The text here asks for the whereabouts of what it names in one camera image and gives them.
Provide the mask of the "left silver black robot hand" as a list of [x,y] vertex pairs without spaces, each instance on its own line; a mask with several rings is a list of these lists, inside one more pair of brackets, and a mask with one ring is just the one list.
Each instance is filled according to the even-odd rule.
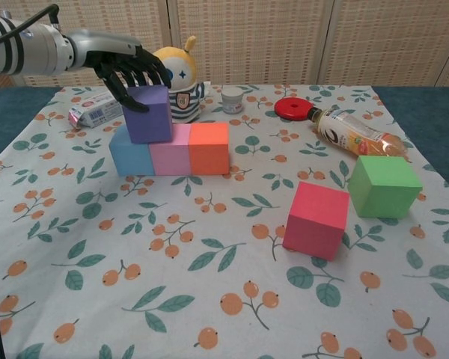
[[113,97],[125,108],[146,113],[149,107],[128,94],[130,87],[171,86],[164,64],[134,37],[79,29],[67,35],[73,48],[69,71],[91,68]]

